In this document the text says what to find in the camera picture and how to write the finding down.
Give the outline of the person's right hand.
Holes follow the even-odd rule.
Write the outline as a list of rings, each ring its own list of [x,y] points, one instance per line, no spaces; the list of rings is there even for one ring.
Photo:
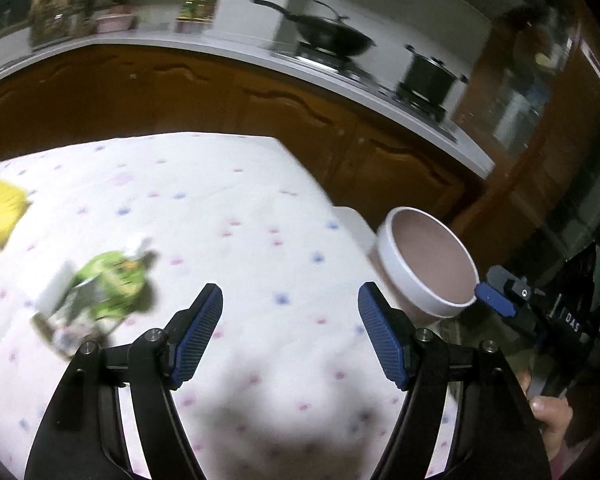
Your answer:
[[[547,458],[554,460],[562,448],[567,429],[572,421],[573,410],[568,399],[565,396],[562,398],[532,396],[529,393],[532,377],[528,370],[518,372],[517,379],[535,419],[541,423],[540,433]]]

